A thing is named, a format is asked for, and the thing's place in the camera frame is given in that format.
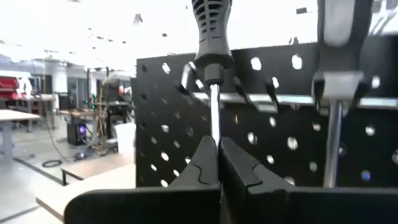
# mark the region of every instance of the black cable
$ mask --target black cable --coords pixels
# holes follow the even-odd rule
[[[60,156],[62,157],[62,159],[64,161],[70,162],[65,156],[62,155],[62,153],[58,149],[57,145],[55,144],[54,138],[52,137],[51,132],[50,132],[50,126],[49,126],[48,122],[45,121],[44,123],[47,126],[47,131],[49,132],[52,145],[54,146],[54,148],[57,150],[58,154],[60,154]],[[45,167],[45,168],[56,167],[56,166],[60,166],[61,164],[62,164],[62,161],[60,159],[51,159],[51,160],[48,160],[48,161],[44,161],[42,163],[42,167]]]

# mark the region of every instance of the tool holder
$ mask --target tool holder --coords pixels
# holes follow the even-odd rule
[[[344,117],[336,185],[338,187],[398,186],[398,131],[396,109],[398,77],[394,36],[369,37],[361,53],[361,68],[372,74],[372,88],[359,106]],[[313,74],[317,44],[233,50],[234,66],[225,71],[221,89],[221,135],[230,137],[266,168],[296,186],[321,187],[323,182],[328,116],[314,112]],[[292,57],[302,66],[292,66]],[[143,58],[137,61],[136,105],[137,186],[171,183],[210,134],[207,95],[195,79],[187,84],[192,95],[181,94],[184,66],[195,54]],[[258,58],[261,69],[251,60]],[[167,65],[170,71],[164,71]],[[199,79],[203,74],[198,72]],[[259,111],[236,93],[229,77],[240,78],[253,102],[273,107],[264,78],[277,81],[280,113]]]

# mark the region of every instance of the light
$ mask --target light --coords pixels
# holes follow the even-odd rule
[[[84,126],[80,126],[80,127],[79,127],[79,132],[80,132],[81,134],[85,133],[85,132],[86,132],[86,128],[85,128]]]

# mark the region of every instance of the glass wall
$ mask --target glass wall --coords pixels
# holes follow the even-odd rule
[[[87,79],[68,77],[68,92],[77,108],[84,109],[86,107],[84,101],[88,100]]]
[[[68,77],[68,93],[73,99],[74,106],[77,107],[77,79]]]
[[[83,109],[87,107],[87,105],[84,104],[84,101],[88,100],[87,90],[87,79],[77,78],[77,97],[79,99],[77,104],[78,108]]]

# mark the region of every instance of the screwdriver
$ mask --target screwdriver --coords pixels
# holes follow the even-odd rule
[[[194,64],[205,74],[210,89],[211,137],[217,149],[220,143],[220,86],[223,71],[232,66],[233,58],[226,36],[232,0],[193,0],[193,13],[199,29],[199,49]]]

